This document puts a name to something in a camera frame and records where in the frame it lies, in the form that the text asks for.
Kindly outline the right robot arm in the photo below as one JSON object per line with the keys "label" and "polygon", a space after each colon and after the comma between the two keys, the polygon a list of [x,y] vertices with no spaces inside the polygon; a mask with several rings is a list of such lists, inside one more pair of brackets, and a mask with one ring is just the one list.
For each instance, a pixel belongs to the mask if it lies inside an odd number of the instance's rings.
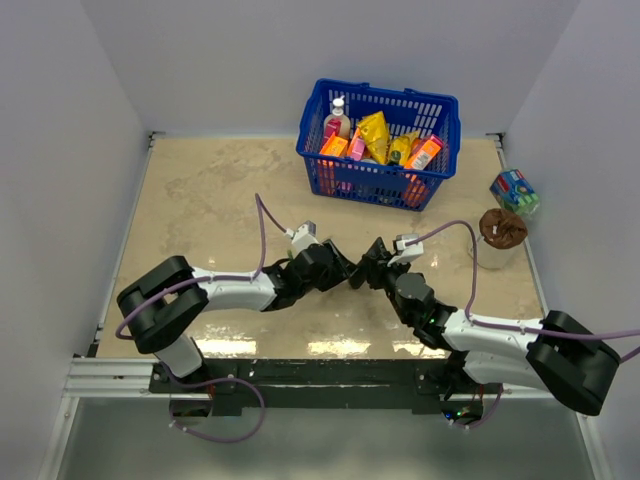
{"label": "right robot arm", "polygon": [[424,275],[412,271],[409,257],[389,252],[382,239],[362,256],[349,284],[383,291],[423,345],[448,351],[445,381],[459,393],[477,384],[517,385],[597,416],[621,364],[613,348],[565,312],[513,320],[474,316],[438,301]]}

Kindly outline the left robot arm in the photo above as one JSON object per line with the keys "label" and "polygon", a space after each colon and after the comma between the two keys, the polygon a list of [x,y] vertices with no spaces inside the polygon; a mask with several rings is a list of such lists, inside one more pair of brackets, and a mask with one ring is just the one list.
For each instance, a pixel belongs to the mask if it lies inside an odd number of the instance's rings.
{"label": "left robot arm", "polygon": [[117,296],[123,324],[116,336],[132,340],[139,353],[152,354],[185,392],[196,392],[212,377],[186,329],[206,311],[257,312],[289,308],[308,292],[328,291],[348,280],[356,265],[330,240],[313,243],[292,259],[254,273],[215,273],[172,256]]}

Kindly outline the blue plastic basket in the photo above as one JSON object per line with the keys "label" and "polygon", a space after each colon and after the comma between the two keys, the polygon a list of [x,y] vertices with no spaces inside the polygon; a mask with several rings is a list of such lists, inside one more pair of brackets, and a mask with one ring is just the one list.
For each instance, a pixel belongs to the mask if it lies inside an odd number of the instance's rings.
{"label": "blue plastic basket", "polygon": [[320,79],[296,151],[317,195],[421,211],[455,175],[460,134],[453,96]]}

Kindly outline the orange pink box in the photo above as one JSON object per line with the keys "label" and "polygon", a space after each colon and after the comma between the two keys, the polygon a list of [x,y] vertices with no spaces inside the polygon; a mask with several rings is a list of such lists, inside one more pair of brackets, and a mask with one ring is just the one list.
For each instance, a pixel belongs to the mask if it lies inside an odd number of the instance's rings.
{"label": "orange pink box", "polygon": [[340,136],[332,134],[324,143],[320,150],[323,156],[342,158],[346,155],[349,141]]}

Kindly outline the yellow green bag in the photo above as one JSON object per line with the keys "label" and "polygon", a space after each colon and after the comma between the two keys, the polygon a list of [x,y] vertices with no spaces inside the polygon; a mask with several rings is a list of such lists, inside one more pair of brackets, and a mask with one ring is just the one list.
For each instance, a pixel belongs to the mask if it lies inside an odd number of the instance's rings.
{"label": "yellow green bag", "polygon": [[394,138],[388,150],[388,162],[399,166],[404,166],[412,152],[412,145],[419,138],[418,130],[405,133]]}

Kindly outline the orange carton box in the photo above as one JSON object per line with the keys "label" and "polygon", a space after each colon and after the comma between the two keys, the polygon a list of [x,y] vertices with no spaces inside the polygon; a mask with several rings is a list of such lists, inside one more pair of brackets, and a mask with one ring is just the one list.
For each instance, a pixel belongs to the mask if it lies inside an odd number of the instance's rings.
{"label": "orange carton box", "polygon": [[404,164],[404,168],[409,170],[424,170],[440,153],[443,146],[443,141],[436,135],[430,135],[425,139],[421,139],[413,148],[408,160]]}

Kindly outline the yellow snack bag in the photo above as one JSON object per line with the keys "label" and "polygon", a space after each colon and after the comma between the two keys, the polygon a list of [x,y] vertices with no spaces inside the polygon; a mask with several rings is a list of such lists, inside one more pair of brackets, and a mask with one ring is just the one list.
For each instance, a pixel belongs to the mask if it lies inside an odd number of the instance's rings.
{"label": "yellow snack bag", "polygon": [[388,163],[389,128],[382,111],[363,117],[358,127],[371,157],[381,165]]}

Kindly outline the brown lidded white cup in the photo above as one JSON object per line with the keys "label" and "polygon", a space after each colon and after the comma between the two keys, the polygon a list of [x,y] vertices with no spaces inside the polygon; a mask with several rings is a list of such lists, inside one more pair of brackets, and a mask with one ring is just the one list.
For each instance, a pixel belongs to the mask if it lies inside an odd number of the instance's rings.
{"label": "brown lidded white cup", "polygon": [[479,219],[473,239],[468,242],[468,254],[473,257],[476,243],[477,264],[489,270],[505,267],[528,236],[524,220],[502,209],[487,210]]}

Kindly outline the white pump bottle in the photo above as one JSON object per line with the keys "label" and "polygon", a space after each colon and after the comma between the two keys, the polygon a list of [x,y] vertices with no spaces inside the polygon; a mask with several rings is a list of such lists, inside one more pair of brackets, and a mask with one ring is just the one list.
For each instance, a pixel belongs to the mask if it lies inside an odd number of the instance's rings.
{"label": "white pump bottle", "polygon": [[345,96],[339,96],[331,102],[331,112],[324,119],[324,139],[327,140],[333,133],[337,137],[348,140],[350,138],[351,120],[345,114]]}

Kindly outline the blue green sponge pack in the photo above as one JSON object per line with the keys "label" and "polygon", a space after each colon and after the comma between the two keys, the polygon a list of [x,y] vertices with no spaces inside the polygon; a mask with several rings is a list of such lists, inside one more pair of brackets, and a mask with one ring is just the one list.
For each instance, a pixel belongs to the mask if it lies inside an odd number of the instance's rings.
{"label": "blue green sponge pack", "polygon": [[530,217],[538,209],[540,199],[519,169],[499,173],[489,187],[498,205],[521,217]]}

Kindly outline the black base frame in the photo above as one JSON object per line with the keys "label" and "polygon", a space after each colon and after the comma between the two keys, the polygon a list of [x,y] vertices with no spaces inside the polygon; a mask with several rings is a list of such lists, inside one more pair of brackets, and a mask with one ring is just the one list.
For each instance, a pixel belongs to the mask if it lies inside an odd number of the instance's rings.
{"label": "black base frame", "polygon": [[483,413],[480,399],[499,386],[481,387],[459,376],[445,359],[268,360],[207,359],[204,371],[183,382],[153,365],[149,390],[168,394],[179,414],[239,416],[259,399],[237,380],[259,390],[270,409],[394,409],[414,414],[442,412],[465,420]]}

